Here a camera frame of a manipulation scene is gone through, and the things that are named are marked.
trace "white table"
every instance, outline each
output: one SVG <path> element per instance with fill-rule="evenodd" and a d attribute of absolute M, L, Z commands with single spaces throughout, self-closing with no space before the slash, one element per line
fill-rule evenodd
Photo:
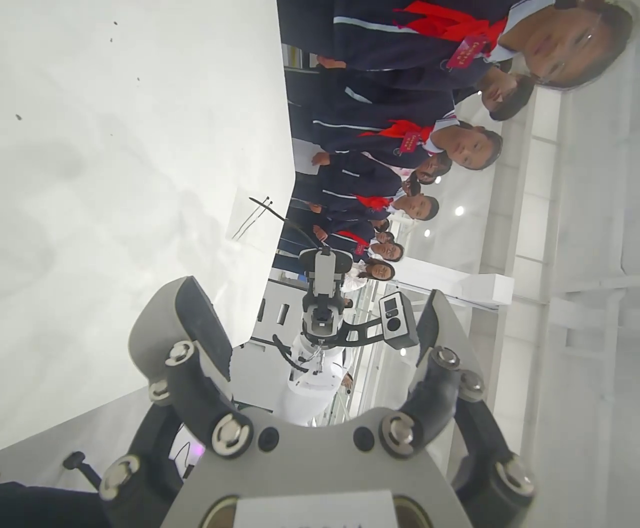
<path fill-rule="evenodd" d="M 272 0 L 0 5 L 0 449 L 144 386 L 129 329 L 195 275 L 251 335 L 294 182 Z"/>

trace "white label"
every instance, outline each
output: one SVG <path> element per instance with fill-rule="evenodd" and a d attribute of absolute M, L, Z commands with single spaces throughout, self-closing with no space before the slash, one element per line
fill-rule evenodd
<path fill-rule="evenodd" d="M 234 528 L 397 528 L 391 492 L 241 499 Z"/>

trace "red name badge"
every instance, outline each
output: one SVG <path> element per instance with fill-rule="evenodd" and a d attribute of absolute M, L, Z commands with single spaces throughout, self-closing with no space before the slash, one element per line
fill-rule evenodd
<path fill-rule="evenodd" d="M 466 37 L 447 62 L 447 68 L 467 68 L 488 42 L 484 35 Z"/>
<path fill-rule="evenodd" d="M 400 145 L 400 154 L 413 152 L 420 143 L 420 132 L 407 132 Z"/>

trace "red scarf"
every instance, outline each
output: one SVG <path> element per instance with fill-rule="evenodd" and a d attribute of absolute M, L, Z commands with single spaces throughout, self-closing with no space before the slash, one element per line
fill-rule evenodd
<path fill-rule="evenodd" d="M 395 11 L 424 15 L 423 18 L 409 22 L 406 26 L 398 25 L 399 28 L 410 28 L 424 36 L 434 36 L 453 42 L 462 42 L 468 36 L 485 36 L 489 41 L 485 52 L 491 51 L 498 45 L 498 38 L 507 25 L 506 17 L 495 24 L 489 24 L 488 20 L 476 20 L 467 13 L 429 4 L 422 0 L 416 0 L 405 9 Z"/>
<path fill-rule="evenodd" d="M 406 119 L 390 119 L 390 123 L 393 123 L 388 129 L 381 130 L 380 132 L 363 132 L 360 136 L 384 136 L 387 138 L 402 138 L 409 132 L 419 132 L 420 139 L 423 143 L 426 143 L 431 136 L 431 132 L 433 131 L 433 126 L 430 125 L 428 127 L 419 127 L 415 123 L 411 123 Z"/>
<path fill-rule="evenodd" d="M 337 235 L 342 235 L 343 237 L 347 237 L 350 238 L 351 240 L 353 240 L 354 242 L 357 242 L 358 244 L 364 246 L 365 248 L 369 247 L 369 242 L 366 241 L 363 238 L 360 238 L 358 235 L 352 233 L 351 231 L 336 231 Z"/>
<path fill-rule="evenodd" d="M 391 202 L 393 202 L 391 198 L 385 198 L 384 196 L 354 196 L 358 198 L 358 201 L 362 205 L 373 209 L 374 211 L 382 211 L 384 208 L 390 206 Z"/>

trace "eyeglasses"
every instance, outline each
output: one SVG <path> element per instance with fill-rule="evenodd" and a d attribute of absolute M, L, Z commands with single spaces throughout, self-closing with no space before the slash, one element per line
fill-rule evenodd
<path fill-rule="evenodd" d="M 569 44 L 567 49 L 564 50 L 562 58 L 551 64 L 547 73 L 543 77 L 538 78 L 540 84 L 547 84 L 553 81 L 565 68 L 567 62 L 578 53 L 580 53 L 585 47 L 587 47 L 592 41 L 598 26 L 600 25 L 601 15 L 598 16 L 594 24 L 590 29 L 585 29 Z"/>

